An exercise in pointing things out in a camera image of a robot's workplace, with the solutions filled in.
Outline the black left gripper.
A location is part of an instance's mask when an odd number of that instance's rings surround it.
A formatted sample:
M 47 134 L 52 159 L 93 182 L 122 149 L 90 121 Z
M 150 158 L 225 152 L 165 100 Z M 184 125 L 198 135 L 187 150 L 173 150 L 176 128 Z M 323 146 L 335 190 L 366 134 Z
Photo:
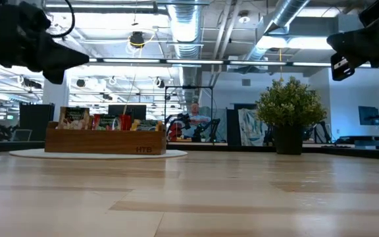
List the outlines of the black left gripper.
M 56 43 L 46 31 L 24 26 L 18 5 L 0 6 L 0 44 L 4 63 L 43 70 L 52 84 L 64 82 L 64 70 L 89 62 L 88 55 Z

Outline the wooden tea box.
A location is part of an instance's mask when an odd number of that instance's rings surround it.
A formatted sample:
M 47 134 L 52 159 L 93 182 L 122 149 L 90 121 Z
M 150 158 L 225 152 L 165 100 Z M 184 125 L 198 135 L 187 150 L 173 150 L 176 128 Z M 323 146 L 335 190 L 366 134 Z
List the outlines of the wooden tea box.
M 166 153 L 166 126 L 158 131 L 63 130 L 48 128 L 46 152 L 162 155 Z

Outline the orange mango tea bag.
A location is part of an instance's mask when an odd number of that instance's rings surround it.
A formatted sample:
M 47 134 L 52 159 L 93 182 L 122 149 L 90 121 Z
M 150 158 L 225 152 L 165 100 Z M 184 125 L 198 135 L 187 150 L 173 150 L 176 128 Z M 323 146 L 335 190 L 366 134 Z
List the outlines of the orange mango tea bag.
M 135 120 L 131 131 L 163 131 L 163 123 L 159 120 Z

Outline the monitor on arm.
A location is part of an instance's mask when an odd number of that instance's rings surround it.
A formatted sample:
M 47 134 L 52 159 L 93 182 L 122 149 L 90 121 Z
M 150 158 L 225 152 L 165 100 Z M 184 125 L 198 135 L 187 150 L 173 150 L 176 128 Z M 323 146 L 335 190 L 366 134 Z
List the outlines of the monitor on arm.
M 363 126 L 379 126 L 379 110 L 376 107 L 359 106 L 359 123 Z

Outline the black partition panel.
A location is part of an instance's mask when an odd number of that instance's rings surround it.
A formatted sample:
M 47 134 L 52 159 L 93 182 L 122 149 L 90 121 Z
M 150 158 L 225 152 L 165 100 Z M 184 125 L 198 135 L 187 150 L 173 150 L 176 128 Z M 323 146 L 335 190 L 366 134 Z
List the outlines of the black partition panel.
M 49 122 L 54 118 L 54 104 L 20 104 L 19 126 L 31 130 L 30 141 L 44 141 Z

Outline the black round ceiling device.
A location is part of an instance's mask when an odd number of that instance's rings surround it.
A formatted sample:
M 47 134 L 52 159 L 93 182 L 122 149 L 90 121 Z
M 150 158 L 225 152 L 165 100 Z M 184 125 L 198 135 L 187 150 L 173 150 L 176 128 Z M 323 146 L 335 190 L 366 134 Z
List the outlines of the black round ceiling device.
M 145 45 L 143 32 L 132 32 L 129 39 L 129 44 L 136 49 L 142 48 Z

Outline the black computer monitor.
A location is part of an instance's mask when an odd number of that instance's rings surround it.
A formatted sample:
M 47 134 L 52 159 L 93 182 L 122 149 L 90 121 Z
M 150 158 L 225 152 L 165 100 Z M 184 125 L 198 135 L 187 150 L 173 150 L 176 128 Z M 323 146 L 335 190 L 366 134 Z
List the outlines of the black computer monitor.
M 130 115 L 132 120 L 145 120 L 147 106 L 146 105 L 109 105 L 108 114 L 110 115 Z

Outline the white round woven placemat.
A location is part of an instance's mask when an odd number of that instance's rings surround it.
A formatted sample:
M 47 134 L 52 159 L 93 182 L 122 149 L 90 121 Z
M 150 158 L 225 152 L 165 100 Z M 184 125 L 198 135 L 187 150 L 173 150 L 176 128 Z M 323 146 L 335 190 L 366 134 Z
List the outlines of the white round woven placemat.
M 161 159 L 185 157 L 188 153 L 180 150 L 167 150 L 162 155 L 126 155 L 126 154 L 102 154 L 102 153 L 51 153 L 44 149 L 25 149 L 10 151 L 9 155 L 33 159 L 102 159 L 102 160 L 121 160 L 121 159 Z

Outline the potted green plant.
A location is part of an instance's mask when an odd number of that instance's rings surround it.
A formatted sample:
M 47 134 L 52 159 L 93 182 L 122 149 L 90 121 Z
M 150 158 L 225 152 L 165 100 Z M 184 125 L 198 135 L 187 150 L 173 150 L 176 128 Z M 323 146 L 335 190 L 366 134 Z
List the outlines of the potted green plant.
M 319 94 L 293 76 L 287 82 L 274 80 L 256 104 L 257 118 L 272 129 L 280 155 L 302 154 L 305 129 L 327 117 Z

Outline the long ceiling light strip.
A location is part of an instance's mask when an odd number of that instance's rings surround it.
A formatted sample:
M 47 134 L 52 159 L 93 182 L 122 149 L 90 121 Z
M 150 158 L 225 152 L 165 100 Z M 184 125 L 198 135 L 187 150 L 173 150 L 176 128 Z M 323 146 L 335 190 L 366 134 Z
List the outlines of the long ceiling light strip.
M 143 63 L 172 65 L 235 65 L 235 66 L 307 66 L 330 67 L 330 63 L 308 63 L 291 61 L 229 61 L 229 60 L 195 60 L 195 59 L 138 59 L 138 58 L 91 58 L 91 63 Z

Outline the patterned white cloth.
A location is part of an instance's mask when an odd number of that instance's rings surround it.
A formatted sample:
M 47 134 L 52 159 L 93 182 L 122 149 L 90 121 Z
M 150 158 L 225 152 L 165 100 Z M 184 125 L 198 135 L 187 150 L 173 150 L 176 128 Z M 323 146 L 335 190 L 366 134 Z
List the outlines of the patterned white cloth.
M 242 146 L 264 146 L 267 125 L 258 119 L 255 109 L 239 109 L 238 121 Z

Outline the person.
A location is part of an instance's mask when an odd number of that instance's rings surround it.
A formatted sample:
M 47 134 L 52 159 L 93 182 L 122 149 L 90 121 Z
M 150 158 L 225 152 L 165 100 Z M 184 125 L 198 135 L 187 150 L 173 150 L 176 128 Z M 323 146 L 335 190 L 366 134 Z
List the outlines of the person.
M 183 130 L 184 136 L 189 137 L 189 138 L 193 137 L 193 135 L 195 133 L 195 129 L 199 125 L 205 126 L 211 121 L 210 117 L 199 114 L 199 104 L 198 103 L 192 103 L 191 104 L 191 112 L 189 114 L 189 119 L 190 119 L 190 122 L 189 122 L 190 128 Z

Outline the silver ventilation duct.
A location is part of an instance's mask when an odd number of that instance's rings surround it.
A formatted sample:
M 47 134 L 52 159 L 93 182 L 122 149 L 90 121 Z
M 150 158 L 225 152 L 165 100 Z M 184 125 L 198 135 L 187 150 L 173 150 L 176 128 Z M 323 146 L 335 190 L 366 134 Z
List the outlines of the silver ventilation duct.
M 277 48 L 266 44 L 267 41 L 273 40 L 273 37 L 268 37 L 267 34 L 279 29 L 287 34 L 291 22 L 309 2 L 310 0 L 278 0 L 275 10 L 261 17 L 255 32 L 258 41 L 245 56 L 244 61 L 260 61 L 270 48 Z
M 196 5 L 198 0 L 180 0 L 188 4 L 169 5 L 170 29 L 177 59 L 200 59 L 201 46 L 201 13 L 202 6 Z M 182 65 L 179 68 L 181 86 L 200 86 L 201 67 L 195 65 Z

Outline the black metal table frame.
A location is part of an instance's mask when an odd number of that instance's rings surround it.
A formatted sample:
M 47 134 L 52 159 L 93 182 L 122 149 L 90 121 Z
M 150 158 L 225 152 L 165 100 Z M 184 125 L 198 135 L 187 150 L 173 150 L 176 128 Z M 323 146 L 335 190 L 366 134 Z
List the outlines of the black metal table frame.
M 0 152 L 16 151 L 23 149 L 40 149 L 44 148 L 44 142 L 0 142 Z M 166 146 L 167 149 L 179 149 L 184 151 L 229 151 L 229 152 L 257 152 L 257 153 L 274 153 L 274 147 L 248 147 L 248 146 L 226 146 L 226 145 L 193 145 L 178 144 Z M 379 159 L 379 150 L 377 149 L 356 149 L 345 147 L 304 147 L 304 153 L 321 153 L 328 155 L 341 155 L 349 157 L 361 157 L 370 159 Z

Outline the black metal frame stand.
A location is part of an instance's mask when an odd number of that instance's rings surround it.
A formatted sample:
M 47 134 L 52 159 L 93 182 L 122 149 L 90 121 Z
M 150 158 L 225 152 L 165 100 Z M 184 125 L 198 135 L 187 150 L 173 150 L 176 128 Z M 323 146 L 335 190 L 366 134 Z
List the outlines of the black metal frame stand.
M 165 123 L 165 119 L 167 118 L 166 117 L 166 102 L 169 100 L 168 98 L 170 97 L 170 94 L 174 95 L 174 92 L 172 92 L 172 93 L 167 92 L 167 90 L 169 88 L 182 89 L 182 90 L 196 90 L 196 89 L 206 89 L 206 88 L 210 89 L 210 91 L 212 93 L 211 105 L 213 106 L 213 87 L 212 86 L 191 86 L 191 85 L 187 85 L 187 86 L 165 86 L 165 90 L 164 90 L 164 105 L 165 105 L 164 123 Z M 211 121 L 205 126 L 199 125 L 195 129 L 195 133 L 194 133 L 193 137 L 190 139 L 190 142 L 202 142 L 201 133 L 206 131 L 208 128 L 210 128 L 211 133 L 209 135 L 209 141 L 212 142 L 214 145 L 216 142 L 216 131 L 217 131 L 219 123 L 220 123 L 220 119 L 218 118 L 218 119 L 211 119 Z M 184 136 L 181 140 L 178 140 L 177 142 L 186 142 L 187 138 L 189 139 L 189 137 Z

